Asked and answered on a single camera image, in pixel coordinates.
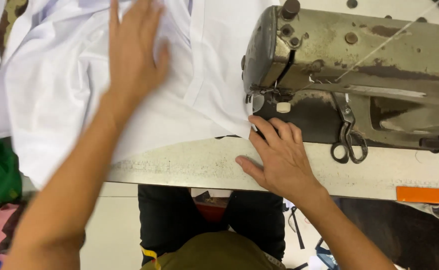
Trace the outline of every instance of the scissors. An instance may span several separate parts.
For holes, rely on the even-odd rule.
[[[338,112],[343,120],[343,126],[339,132],[339,142],[333,144],[331,147],[331,156],[335,161],[341,164],[348,163],[349,159],[356,164],[361,163],[368,156],[368,146],[366,145],[366,141],[361,136],[359,132],[356,132],[353,129],[355,118],[351,108],[348,106],[348,102],[346,101],[345,93],[336,93],[332,92],[333,99],[335,100]],[[351,145],[352,138],[355,139],[356,142],[359,142],[361,146],[362,156],[361,158],[356,158],[353,152],[353,147]],[[343,147],[345,150],[345,154],[341,158],[337,158],[335,156],[335,149],[338,147]]]

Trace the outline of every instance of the left hand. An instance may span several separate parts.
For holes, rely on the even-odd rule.
[[[153,59],[156,31],[164,7],[152,0],[132,4],[120,23],[118,0],[111,0],[109,22],[110,92],[135,108],[144,97],[156,89],[168,73],[168,44],[159,50],[158,63]]]

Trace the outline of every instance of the orange tape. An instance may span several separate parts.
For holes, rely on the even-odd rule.
[[[439,188],[396,187],[396,199],[403,202],[423,202],[439,204]]]

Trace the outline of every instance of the cloth pile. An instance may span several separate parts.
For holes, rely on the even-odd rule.
[[[185,141],[249,136],[252,108],[244,104],[240,61],[259,15],[279,1],[163,3],[157,39],[171,44],[170,73],[132,116],[113,163]],[[72,150],[108,88],[109,5],[30,1],[12,27],[0,68],[0,134],[12,136],[20,170],[38,188]],[[121,0],[120,15],[130,5]]]

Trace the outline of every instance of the white knob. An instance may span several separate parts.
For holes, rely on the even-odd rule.
[[[276,111],[278,113],[286,114],[291,111],[291,103],[289,102],[279,102],[276,104]]]

